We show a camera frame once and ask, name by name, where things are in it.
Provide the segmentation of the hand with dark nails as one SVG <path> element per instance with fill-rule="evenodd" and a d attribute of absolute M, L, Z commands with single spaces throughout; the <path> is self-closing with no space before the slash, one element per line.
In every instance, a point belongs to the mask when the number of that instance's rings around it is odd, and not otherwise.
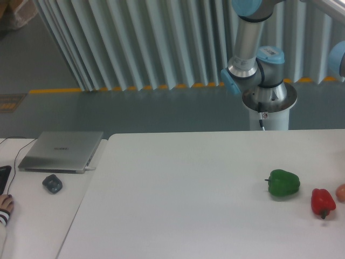
<path fill-rule="evenodd" d="M 0 196 L 0 209 L 3 212 L 11 215 L 14 208 L 14 201 L 12 195 L 2 194 Z"/>

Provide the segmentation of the striped sleeve forearm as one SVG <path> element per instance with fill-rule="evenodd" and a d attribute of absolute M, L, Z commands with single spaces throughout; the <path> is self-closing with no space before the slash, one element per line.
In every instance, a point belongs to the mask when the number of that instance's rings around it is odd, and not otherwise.
<path fill-rule="evenodd" d="M 1 209 L 1 234 L 0 234 L 0 236 L 1 236 L 0 255 L 1 256 L 3 253 L 5 241 L 6 241 L 6 235 L 7 235 L 6 225 L 8 223 L 9 217 L 10 217 L 10 213 L 4 209 Z"/>

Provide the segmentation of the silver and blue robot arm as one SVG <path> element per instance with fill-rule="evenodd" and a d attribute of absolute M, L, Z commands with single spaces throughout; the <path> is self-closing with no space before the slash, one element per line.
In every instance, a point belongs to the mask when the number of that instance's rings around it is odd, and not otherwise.
<path fill-rule="evenodd" d="M 294 106 L 297 93 L 285 84 L 284 52 L 259 45 L 264 22 L 279 1 L 232 1 L 239 17 L 234 54 L 221 78 L 228 90 L 242 94 L 244 105 L 257 112 L 280 112 Z"/>

